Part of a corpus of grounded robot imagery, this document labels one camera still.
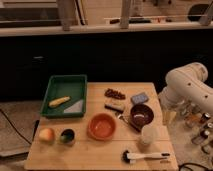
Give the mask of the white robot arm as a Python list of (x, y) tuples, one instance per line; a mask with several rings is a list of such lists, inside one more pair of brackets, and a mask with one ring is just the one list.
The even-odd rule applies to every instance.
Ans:
[(171, 109), (189, 100), (213, 114), (213, 88), (205, 84), (207, 78), (208, 70), (199, 62), (172, 69), (166, 74), (166, 86), (159, 93), (161, 105)]

